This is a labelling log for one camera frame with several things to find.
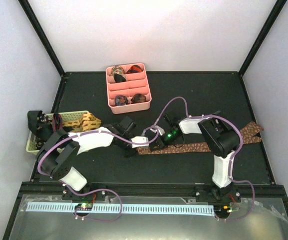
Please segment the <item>brown floral necktie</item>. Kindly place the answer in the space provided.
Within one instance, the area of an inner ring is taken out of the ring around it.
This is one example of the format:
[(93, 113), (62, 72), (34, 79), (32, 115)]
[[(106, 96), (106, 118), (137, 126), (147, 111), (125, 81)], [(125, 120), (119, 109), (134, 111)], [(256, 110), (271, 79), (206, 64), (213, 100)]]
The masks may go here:
[[(258, 125), (256, 122), (252, 121), (248, 123), (244, 128), (240, 130), (243, 137), (243, 144), (255, 144), (260, 143), (262, 138), (259, 133), (264, 131), (264, 128)], [(175, 145), (170, 145), (164, 149), (151, 151), (148, 148), (139, 147), (137, 149), (139, 155), (160, 155), (160, 154), (180, 154), (180, 153), (207, 153), (210, 149), (206, 142), (199, 143), (186, 143), (181, 147)]]

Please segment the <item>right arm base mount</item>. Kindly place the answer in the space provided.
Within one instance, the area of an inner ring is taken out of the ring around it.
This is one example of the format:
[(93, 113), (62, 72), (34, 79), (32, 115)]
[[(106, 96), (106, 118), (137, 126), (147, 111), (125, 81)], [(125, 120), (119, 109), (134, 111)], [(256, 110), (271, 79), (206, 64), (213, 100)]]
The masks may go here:
[(226, 220), (231, 213), (240, 209), (239, 190), (233, 183), (224, 188), (219, 188), (214, 183), (198, 185), (194, 191), (196, 202), (212, 205), (217, 218)]

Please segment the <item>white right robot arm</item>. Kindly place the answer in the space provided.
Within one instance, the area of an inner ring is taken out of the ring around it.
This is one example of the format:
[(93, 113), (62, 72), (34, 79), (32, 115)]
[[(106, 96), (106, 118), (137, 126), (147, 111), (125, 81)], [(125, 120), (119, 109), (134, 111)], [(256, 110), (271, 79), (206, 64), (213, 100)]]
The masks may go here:
[[(216, 185), (211, 188), (211, 196), (218, 202), (226, 199), (229, 196), (227, 186), (233, 179), (234, 158), (243, 145), (243, 138), (238, 128), (228, 121), (221, 111), (175, 120), (165, 116), (165, 120), (170, 129), (150, 144), (151, 153), (211, 152), (214, 155), (212, 181)], [(180, 147), (173, 145), (176, 139), (188, 134), (200, 134), (204, 142), (184, 143)]]

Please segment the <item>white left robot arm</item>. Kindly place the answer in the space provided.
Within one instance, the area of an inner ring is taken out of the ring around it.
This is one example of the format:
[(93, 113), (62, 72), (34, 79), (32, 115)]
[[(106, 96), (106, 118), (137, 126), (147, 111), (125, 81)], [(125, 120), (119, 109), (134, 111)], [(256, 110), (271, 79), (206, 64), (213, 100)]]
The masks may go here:
[(66, 132), (57, 130), (51, 135), (36, 155), (38, 171), (52, 179), (69, 185), (73, 193), (81, 200), (91, 194), (86, 177), (73, 165), (77, 155), (96, 148), (118, 146), (127, 154), (135, 153), (129, 142), (136, 123), (125, 117), (120, 123), (106, 124), (85, 132)]

